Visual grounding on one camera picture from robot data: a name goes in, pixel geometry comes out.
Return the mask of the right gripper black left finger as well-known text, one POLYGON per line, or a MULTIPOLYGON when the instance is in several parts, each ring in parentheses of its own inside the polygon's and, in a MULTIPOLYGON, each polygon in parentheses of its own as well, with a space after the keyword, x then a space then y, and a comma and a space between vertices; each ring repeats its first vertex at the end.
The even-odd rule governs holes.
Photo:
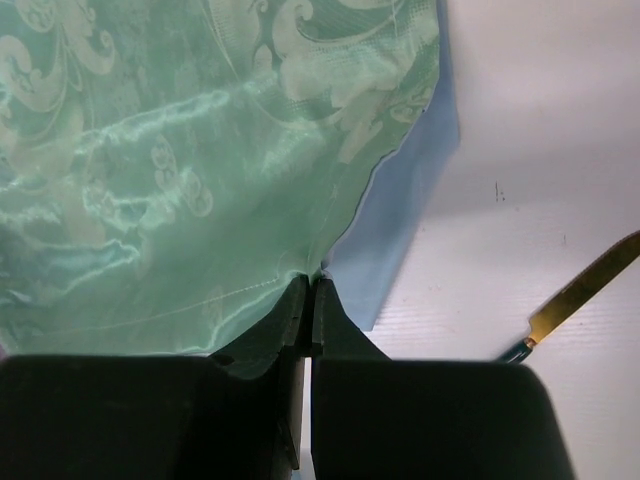
POLYGON ((287 479, 300 466, 306 280, 210 355, 1 364, 5 479, 287 479))

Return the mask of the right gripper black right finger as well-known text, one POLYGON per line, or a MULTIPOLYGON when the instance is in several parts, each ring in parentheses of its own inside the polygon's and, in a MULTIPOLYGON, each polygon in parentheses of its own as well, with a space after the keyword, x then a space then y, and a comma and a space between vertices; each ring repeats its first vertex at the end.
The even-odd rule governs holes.
POLYGON ((393 360, 314 287, 311 454, 319 479, 571 479, 554 408, 528 367, 393 360))

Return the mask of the green satin placemat cloth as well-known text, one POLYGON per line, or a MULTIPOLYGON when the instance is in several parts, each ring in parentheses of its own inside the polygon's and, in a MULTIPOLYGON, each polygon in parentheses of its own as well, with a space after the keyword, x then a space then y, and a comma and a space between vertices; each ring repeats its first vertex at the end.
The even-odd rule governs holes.
POLYGON ((5 1, 1 347, 205 354, 315 275, 439 78, 433 1, 5 1))

